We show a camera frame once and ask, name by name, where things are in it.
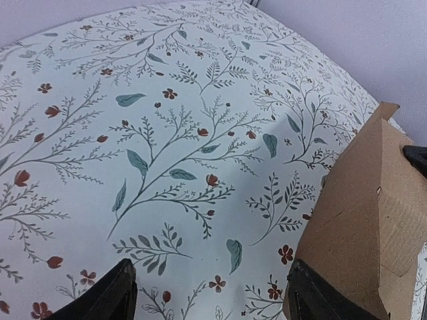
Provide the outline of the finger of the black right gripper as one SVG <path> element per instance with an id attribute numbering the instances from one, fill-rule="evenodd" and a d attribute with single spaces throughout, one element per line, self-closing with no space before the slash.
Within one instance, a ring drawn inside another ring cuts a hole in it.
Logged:
<path id="1" fill-rule="evenodd" d="M 402 148 L 406 160 L 420 173 L 427 173 L 427 147 L 405 145 Z"/>

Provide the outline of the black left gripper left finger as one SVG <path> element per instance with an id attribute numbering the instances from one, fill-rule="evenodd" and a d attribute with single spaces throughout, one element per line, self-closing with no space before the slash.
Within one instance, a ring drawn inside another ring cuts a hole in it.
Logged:
<path id="1" fill-rule="evenodd" d="M 54 312 L 50 320 L 133 320 L 137 305 L 136 271 L 122 259 L 81 297 Z"/>

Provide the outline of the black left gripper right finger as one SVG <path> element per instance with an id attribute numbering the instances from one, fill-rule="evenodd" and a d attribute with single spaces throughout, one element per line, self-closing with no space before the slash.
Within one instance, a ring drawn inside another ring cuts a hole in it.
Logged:
<path id="1" fill-rule="evenodd" d="M 295 259 L 283 312 L 287 319 L 389 319 L 379 294 L 380 264 Z"/>

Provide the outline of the brown cardboard box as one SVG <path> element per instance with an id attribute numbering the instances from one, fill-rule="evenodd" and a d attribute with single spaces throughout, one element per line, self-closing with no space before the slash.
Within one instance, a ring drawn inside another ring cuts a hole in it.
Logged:
<path id="1" fill-rule="evenodd" d="M 426 242 L 426 173 L 403 154 L 403 146 L 414 144 L 390 123 L 397 110 L 381 103 L 338 157 L 295 259 L 379 262 L 379 294 L 389 319 L 409 319 Z"/>

